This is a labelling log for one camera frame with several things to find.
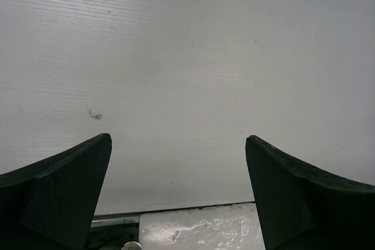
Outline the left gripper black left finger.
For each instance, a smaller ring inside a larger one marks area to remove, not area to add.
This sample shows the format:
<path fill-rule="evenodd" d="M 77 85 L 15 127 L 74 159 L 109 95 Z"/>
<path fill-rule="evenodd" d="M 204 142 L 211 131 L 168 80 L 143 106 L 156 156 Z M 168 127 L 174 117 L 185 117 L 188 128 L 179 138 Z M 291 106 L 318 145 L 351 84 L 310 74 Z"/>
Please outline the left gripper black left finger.
<path fill-rule="evenodd" d="M 1 249 L 84 249 L 111 157 L 99 134 L 1 175 Z"/>

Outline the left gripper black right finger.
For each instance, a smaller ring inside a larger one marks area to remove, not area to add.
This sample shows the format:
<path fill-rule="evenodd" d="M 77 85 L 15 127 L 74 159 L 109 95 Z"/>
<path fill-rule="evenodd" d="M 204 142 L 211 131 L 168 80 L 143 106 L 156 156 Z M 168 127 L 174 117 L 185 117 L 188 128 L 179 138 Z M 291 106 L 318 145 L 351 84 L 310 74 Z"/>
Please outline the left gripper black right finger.
<path fill-rule="evenodd" d="M 266 249 L 374 249 L 374 186 L 252 135 L 246 161 Z"/>

